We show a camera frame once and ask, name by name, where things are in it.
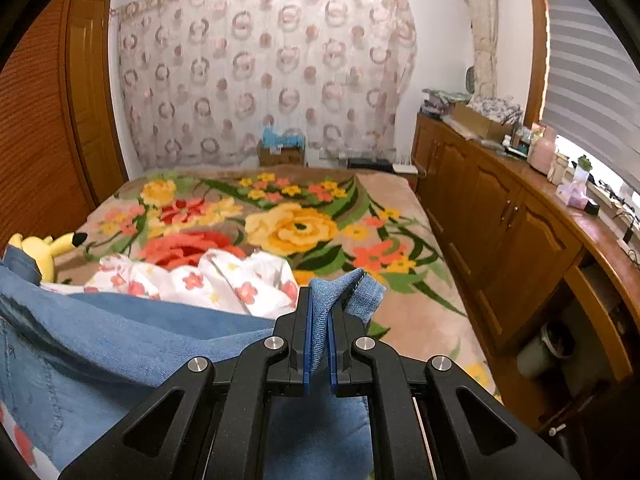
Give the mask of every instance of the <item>pink container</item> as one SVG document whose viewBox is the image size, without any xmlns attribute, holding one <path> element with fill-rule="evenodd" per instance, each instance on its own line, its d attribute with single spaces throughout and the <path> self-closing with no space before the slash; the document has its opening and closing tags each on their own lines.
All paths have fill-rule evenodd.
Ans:
<svg viewBox="0 0 640 480">
<path fill-rule="evenodd" d="M 535 170 L 547 175 L 556 156 L 556 137 L 558 132 L 551 126 L 545 128 L 542 138 L 533 146 L 529 164 Z"/>
</svg>

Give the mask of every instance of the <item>window blind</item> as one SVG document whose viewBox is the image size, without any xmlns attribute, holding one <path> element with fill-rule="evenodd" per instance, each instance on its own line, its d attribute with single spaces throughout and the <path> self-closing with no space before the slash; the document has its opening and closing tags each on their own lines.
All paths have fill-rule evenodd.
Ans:
<svg viewBox="0 0 640 480">
<path fill-rule="evenodd" d="M 640 190 L 640 74 L 588 0 L 548 0 L 543 123 Z"/>
</svg>

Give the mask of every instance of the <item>metal screw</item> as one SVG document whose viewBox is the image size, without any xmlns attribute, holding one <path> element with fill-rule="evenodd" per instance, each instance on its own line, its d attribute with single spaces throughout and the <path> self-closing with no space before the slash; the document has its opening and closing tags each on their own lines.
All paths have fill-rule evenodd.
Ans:
<svg viewBox="0 0 640 480">
<path fill-rule="evenodd" d="M 272 335 L 264 340 L 264 345 L 269 350 L 277 350 L 278 348 L 282 348 L 282 345 L 284 345 L 284 339 L 276 335 Z"/>
<path fill-rule="evenodd" d="M 560 426 L 558 426 L 557 428 L 550 428 L 549 429 L 549 436 L 556 436 L 556 434 L 559 431 L 564 430 L 564 428 L 566 428 L 566 424 L 560 424 Z"/>
<path fill-rule="evenodd" d="M 433 366 L 436 370 L 446 372 L 451 368 L 451 359 L 445 357 L 444 355 L 436 355 L 436 357 L 431 360 L 431 366 Z"/>
<path fill-rule="evenodd" d="M 194 357 L 187 365 L 192 372 L 201 372 L 207 368 L 209 364 L 204 357 Z"/>
<path fill-rule="evenodd" d="M 356 339 L 356 346 L 360 350 L 371 350 L 375 345 L 375 340 L 370 337 L 359 337 Z"/>
</svg>

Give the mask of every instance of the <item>sheer curtain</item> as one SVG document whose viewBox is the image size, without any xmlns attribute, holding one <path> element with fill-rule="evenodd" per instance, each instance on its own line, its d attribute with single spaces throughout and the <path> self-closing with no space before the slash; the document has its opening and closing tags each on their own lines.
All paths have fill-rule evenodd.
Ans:
<svg viewBox="0 0 640 480">
<path fill-rule="evenodd" d="M 116 14 L 145 169 L 238 164 L 267 125 L 331 153 L 393 157 L 416 52 L 407 0 L 139 0 Z"/>
</svg>

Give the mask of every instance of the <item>blue gripper pad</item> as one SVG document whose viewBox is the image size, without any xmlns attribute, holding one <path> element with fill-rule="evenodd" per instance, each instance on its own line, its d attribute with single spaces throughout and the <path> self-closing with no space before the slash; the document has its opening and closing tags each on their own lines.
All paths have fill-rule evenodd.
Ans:
<svg viewBox="0 0 640 480">
<path fill-rule="evenodd" d="M 314 295 L 309 294 L 308 305 L 306 306 L 306 327 L 305 327 L 305 359 L 302 373 L 302 385 L 305 393 L 309 391 L 309 378 L 311 376 L 311 336 L 313 332 L 314 316 Z"/>
<path fill-rule="evenodd" d="M 335 334 L 334 334 L 334 319 L 329 312 L 329 317 L 326 320 L 327 324 L 327 341 L 329 345 L 329 374 L 331 377 L 331 391 L 335 393 L 338 387 L 338 361 L 335 357 Z"/>
</svg>

